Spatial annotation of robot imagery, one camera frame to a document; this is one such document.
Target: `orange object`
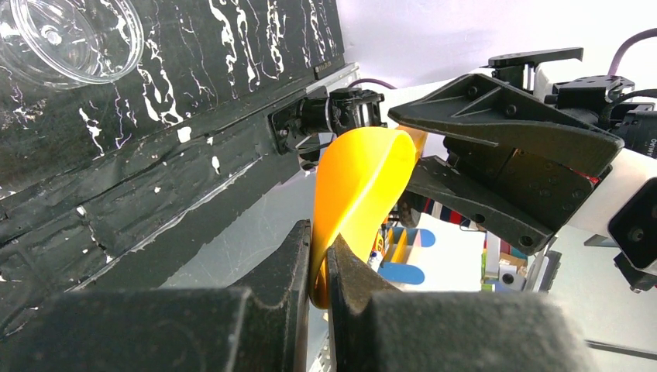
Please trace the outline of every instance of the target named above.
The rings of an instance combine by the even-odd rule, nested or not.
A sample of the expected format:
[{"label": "orange object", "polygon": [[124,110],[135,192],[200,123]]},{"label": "orange object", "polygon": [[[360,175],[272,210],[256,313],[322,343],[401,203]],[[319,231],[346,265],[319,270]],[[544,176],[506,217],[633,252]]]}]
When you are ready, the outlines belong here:
[{"label": "orange object", "polygon": [[411,135],[380,127],[348,131],[326,149],[317,167],[308,291],[318,308],[329,306],[326,250],[341,234],[367,262],[372,236],[406,188],[416,152]]}]

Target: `scratched black surface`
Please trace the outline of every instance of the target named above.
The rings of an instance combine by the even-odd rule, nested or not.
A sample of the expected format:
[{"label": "scratched black surface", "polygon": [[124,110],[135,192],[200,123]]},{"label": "scratched black surface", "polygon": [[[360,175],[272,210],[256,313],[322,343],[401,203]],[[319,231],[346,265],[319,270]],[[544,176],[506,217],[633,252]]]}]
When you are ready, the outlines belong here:
[{"label": "scratched black surface", "polygon": [[[275,153],[266,117],[273,103],[304,94],[311,67],[343,52],[329,0],[134,5],[146,49],[115,84],[53,92],[0,68],[0,335],[220,185],[212,200],[222,217],[207,219],[216,235],[290,177],[296,159]],[[226,27],[234,53],[222,42]],[[181,143],[177,130],[186,126],[191,140]],[[200,249],[169,243],[180,244],[160,240],[131,253],[103,283],[160,285]]]}]

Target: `white wall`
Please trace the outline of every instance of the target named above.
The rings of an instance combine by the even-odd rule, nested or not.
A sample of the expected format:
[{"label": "white wall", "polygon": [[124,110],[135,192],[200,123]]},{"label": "white wall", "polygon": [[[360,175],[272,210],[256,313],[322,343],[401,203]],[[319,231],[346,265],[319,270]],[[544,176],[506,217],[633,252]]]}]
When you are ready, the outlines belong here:
[{"label": "white wall", "polygon": [[[454,78],[503,53],[584,47],[591,74],[606,74],[629,36],[657,26],[656,0],[342,0],[346,58],[361,75],[399,88]],[[632,47],[619,74],[657,88],[657,39]],[[562,232],[553,294],[584,330],[608,343],[657,351],[657,290],[633,294],[611,259],[585,248],[588,235]],[[595,352],[601,370],[657,370],[657,362]]]}]

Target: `transparent container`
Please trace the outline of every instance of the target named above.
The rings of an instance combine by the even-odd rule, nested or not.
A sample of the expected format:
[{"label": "transparent container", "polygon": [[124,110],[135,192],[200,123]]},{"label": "transparent container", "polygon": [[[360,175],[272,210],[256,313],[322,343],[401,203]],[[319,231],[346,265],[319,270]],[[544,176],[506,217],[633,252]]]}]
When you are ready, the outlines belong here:
[{"label": "transparent container", "polygon": [[0,1],[0,63],[12,78],[54,89],[106,84],[141,59],[130,0]]}]

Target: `white paint chip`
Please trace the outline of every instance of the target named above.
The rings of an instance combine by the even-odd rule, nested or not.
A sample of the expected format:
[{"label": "white paint chip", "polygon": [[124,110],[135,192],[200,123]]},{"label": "white paint chip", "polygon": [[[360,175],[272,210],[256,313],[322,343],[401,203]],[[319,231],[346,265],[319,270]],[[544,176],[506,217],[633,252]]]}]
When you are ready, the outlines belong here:
[{"label": "white paint chip", "polygon": [[191,128],[184,126],[178,130],[178,139],[181,143],[185,143],[188,140],[191,140]]},{"label": "white paint chip", "polygon": [[217,174],[221,173],[219,171],[219,158],[218,157],[212,157],[212,167],[215,168],[215,172],[217,172]]}]

